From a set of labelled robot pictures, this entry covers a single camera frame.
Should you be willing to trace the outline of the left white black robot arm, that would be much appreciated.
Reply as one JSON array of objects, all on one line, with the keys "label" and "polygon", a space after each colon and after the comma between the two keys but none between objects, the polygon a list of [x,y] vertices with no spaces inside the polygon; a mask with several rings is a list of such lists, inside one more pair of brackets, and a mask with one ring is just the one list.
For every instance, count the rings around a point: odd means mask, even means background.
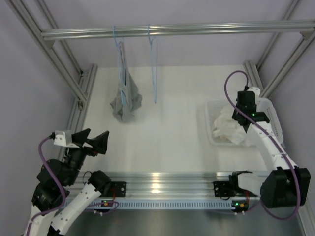
[{"label": "left white black robot arm", "polygon": [[[31,199],[31,214],[25,229],[26,236],[64,236],[80,214],[98,197],[111,191],[111,178],[101,170],[94,171],[80,193],[65,204],[69,191],[79,175],[87,156],[106,154],[109,131],[90,139],[90,129],[71,133],[69,130],[54,131],[38,145],[43,162]],[[64,147],[64,160],[49,159],[43,156],[42,146],[53,140],[54,145]]]}]

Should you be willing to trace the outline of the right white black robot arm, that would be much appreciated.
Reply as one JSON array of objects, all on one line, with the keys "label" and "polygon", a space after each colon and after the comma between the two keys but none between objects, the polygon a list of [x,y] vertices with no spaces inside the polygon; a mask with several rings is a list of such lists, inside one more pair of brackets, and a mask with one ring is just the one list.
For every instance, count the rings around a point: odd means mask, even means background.
[{"label": "right white black robot arm", "polygon": [[234,172],[234,180],[229,183],[230,192],[241,195],[247,190],[259,196],[268,209],[303,206],[311,174],[288,157],[275,137],[267,115],[257,111],[253,91],[237,93],[232,118],[245,131],[246,141],[258,148],[269,174],[263,178],[250,171]]}]

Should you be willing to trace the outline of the white tank top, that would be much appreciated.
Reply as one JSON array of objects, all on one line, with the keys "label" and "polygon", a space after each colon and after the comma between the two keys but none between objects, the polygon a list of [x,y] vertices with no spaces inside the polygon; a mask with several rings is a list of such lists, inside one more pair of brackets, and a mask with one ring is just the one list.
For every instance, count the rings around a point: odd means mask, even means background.
[{"label": "white tank top", "polygon": [[247,138],[243,127],[232,118],[232,106],[224,106],[213,122],[212,137],[219,143],[250,147],[253,143]]}]

